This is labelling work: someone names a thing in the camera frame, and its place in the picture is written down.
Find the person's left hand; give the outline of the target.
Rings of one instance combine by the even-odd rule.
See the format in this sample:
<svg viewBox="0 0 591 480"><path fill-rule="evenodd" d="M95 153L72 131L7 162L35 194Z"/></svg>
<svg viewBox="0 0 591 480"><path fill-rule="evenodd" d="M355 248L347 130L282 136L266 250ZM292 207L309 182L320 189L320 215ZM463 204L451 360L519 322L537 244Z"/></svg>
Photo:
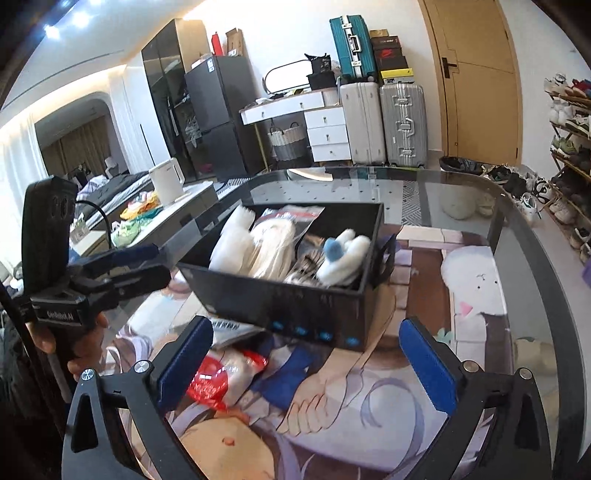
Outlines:
<svg viewBox="0 0 591 480"><path fill-rule="evenodd" d="M54 354L56 341L49 329L35 322L27 322L26 327L32 337L34 345L46 355ZM70 347L73 357L67 363L67 369L75 380L78 380L84 370L96 369L102 355L102 341L108 320L103 313L95 318L95 327L84 336L77 339Z"/></svg>

